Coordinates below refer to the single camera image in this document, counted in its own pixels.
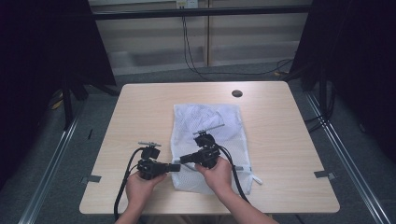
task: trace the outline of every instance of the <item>wall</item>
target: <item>wall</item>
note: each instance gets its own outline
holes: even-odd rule
[[[93,12],[176,8],[176,1],[91,0]],[[311,1],[202,0],[199,7],[310,5]],[[186,18],[196,67],[293,58],[306,13]],[[114,75],[187,68],[181,18],[97,22]]]

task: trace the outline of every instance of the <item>finger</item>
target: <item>finger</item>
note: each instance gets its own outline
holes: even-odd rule
[[[167,176],[167,174],[158,175],[155,178],[151,179],[151,181],[154,183],[154,185],[157,185],[161,181],[165,180],[166,176]]]
[[[222,158],[222,157],[218,157],[218,162],[228,162],[228,160],[226,160],[226,159],[224,159],[224,158]]]
[[[132,178],[135,178],[136,176],[138,176],[138,177],[140,177],[140,175],[139,175],[139,171],[136,171],[136,172],[134,172],[133,174],[131,174],[131,175],[129,175],[128,176],[128,179],[132,179]]]
[[[199,172],[199,173],[201,173],[202,175],[204,174],[204,172],[207,170],[204,166],[202,166],[202,165],[200,165],[200,164],[198,164],[198,163],[195,163],[195,169]]]

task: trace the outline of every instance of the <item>metal bracket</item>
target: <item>metal bracket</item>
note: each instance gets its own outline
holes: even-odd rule
[[[329,180],[333,180],[337,178],[337,175],[335,172],[327,173],[326,171],[316,171],[314,172],[316,178],[322,178],[322,177],[329,177]]]
[[[224,126],[225,124],[220,124],[220,125],[218,125],[218,126],[215,126],[215,127],[211,127],[211,128],[207,128],[207,129],[203,129],[203,130],[201,130],[201,131],[198,131],[198,132],[196,132],[196,133],[193,133],[193,134],[198,134],[198,133],[206,133],[207,131],[209,131],[209,130],[212,130],[212,129],[215,129],[215,128],[218,128],[218,127],[222,127],[222,126]]]
[[[157,144],[155,142],[138,142],[137,144],[150,146],[150,147],[160,147],[161,146],[160,144]]]
[[[79,183],[81,184],[88,184],[88,182],[95,182],[95,183],[99,183],[100,179],[102,177],[99,175],[90,175],[90,176],[83,176],[81,178],[81,180],[79,181]]]

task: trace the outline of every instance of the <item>white mesh bag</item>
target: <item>white mesh bag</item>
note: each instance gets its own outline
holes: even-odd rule
[[[173,162],[177,163],[180,157],[200,149],[194,141],[198,136],[197,132],[223,125],[206,133],[210,133],[218,145],[228,149],[236,166],[241,188],[245,194],[249,194],[253,174],[239,106],[186,104],[175,105],[174,109],[175,122],[171,137]],[[223,153],[220,156],[227,160]],[[172,179],[178,190],[213,194],[193,163],[182,164],[180,172],[172,173]],[[234,180],[232,183],[233,191],[238,193]]]

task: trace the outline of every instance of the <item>forearm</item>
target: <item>forearm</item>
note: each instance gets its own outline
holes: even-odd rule
[[[142,214],[144,209],[144,205],[133,205],[129,204],[125,211],[120,216],[119,220],[117,220],[116,224],[135,224]]]
[[[239,224],[277,223],[235,194],[232,189],[222,190],[216,194]]]

